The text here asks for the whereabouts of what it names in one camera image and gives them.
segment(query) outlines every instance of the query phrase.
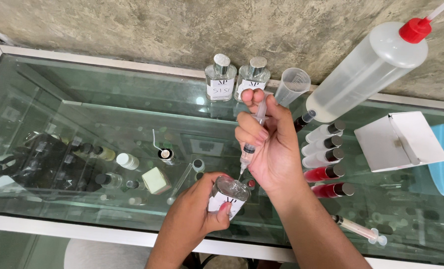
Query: red liquid vial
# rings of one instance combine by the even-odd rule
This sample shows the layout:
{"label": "red liquid vial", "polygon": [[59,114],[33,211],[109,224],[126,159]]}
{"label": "red liquid vial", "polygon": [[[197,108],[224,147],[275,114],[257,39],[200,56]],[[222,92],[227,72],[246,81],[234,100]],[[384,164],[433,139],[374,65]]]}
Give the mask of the red liquid vial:
{"label": "red liquid vial", "polygon": [[303,173],[307,182],[335,180],[345,175],[345,169],[341,164],[324,166]]}
{"label": "red liquid vial", "polygon": [[337,198],[355,193],[353,185],[344,182],[313,186],[311,190],[317,198]]}

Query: red cap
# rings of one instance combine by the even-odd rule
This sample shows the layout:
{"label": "red cap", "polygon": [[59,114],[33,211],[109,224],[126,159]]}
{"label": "red cap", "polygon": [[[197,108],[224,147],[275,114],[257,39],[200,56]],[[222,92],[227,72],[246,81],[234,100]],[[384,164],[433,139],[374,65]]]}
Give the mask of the red cap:
{"label": "red cap", "polygon": [[399,34],[405,41],[417,44],[431,33],[430,22],[427,18],[412,18],[400,28]]}

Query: syringe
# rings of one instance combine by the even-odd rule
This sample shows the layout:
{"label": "syringe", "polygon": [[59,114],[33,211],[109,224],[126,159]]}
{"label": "syringe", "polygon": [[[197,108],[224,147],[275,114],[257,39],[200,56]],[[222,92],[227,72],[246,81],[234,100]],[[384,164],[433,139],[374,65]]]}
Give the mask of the syringe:
{"label": "syringe", "polygon": [[340,225],[341,227],[343,227],[347,230],[350,230],[356,234],[359,234],[363,237],[368,238],[368,242],[370,242],[371,244],[379,242],[380,245],[384,246],[388,242],[388,240],[386,239],[386,236],[379,235],[378,229],[376,229],[376,228],[372,228],[370,230],[370,229],[363,227],[357,223],[354,223],[350,220],[346,220],[343,217],[338,216],[338,215],[332,215],[331,217],[336,222],[336,224]]}
{"label": "syringe", "polygon": [[[257,113],[252,114],[252,117],[254,117],[258,123],[260,123],[261,126],[263,126],[263,123],[265,123],[265,120],[268,119],[268,117],[265,117],[265,112],[267,111],[267,104],[266,104],[266,99],[267,96],[273,94],[269,91],[264,90],[263,91],[263,100],[258,104],[258,110]],[[242,156],[240,156],[240,177],[243,174],[243,171],[245,171],[245,168],[247,168],[247,166],[250,164],[250,162],[252,162],[252,158],[254,157],[254,153],[255,153],[255,146],[245,143],[245,146],[243,147],[242,150]]]}

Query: white frame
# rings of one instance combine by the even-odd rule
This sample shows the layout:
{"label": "white frame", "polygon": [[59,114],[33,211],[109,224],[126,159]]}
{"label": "white frame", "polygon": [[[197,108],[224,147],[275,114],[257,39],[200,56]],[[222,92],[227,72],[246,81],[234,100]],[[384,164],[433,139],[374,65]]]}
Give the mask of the white frame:
{"label": "white frame", "polygon": [[[166,67],[153,64],[144,64],[129,62],[108,58],[98,58],[92,56],[74,55],[61,52],[43,51],[14,46],[0,45],[0,57],[3,54],[30,56],[37,58],[46,58],[73,63],[82,63],[106,67],[118,67],[123,69],[147,71],[161,74],[170,74],[178,76],[188,76],[196,78],[205,78],[204,71],[190,70],[177,67]],[[269,80],[268,86],[278,87],[278,80]],[[410,104],[428,108],[444,109],[444,101],[426,100],[420,98],[403,97],[390,94],[375,94],[369,98],[375,101],[392,102],[399,104]],[[101,242],[111,242],[120,244],[129,244],[136,246],[153,247],[157,234],[125,230],[123,228],[101,228],[87,226],[84,224],[69,224],[52,221],[34,220],[20,217],[0,216],[0,230],[20,233],[29,233],[36,235],[50,235],[67,238],[87,239]],[[285,262],[297,262],[292,249],[260,246],[254,244],[226,242],[222,240],[204,239],[194,251],[201,253],[244,256],[245,258],[276,260]],[[404,269],[437,269],[444,266],[432,264],[422,264],[416,262],[405,262],[396,260],[384,260],[366,258],[371,266],[377,268],[404,268]]]}

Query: hand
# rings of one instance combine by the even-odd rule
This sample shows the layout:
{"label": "hand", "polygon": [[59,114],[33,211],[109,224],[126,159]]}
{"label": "hand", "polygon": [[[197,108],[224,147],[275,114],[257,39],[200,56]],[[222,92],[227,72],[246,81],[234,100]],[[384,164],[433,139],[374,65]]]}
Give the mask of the hand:
{"label": "hand", "polygon": [[208,233],[229,227],[232,203],[225,202],[217,214],[207,212],[208,199],[219,176],[227,174],[207,172],[177,197],[162,223],[147,269],[180,268]]}
{"label": "hand", "polygon": [[[263,100],[261,89],[246,89],[242,100],[255,113]],[[266,99],[269,118],[261,126],[249,113],[237,116],[239,125],[235,137],[241,148],[245,143],[256,146],[254,157],[248,169],[260,186],[267,192],[276,193],[283,187],[291,187],[303,181],[297,133],[290,110],[279,105],[273,95]]]}

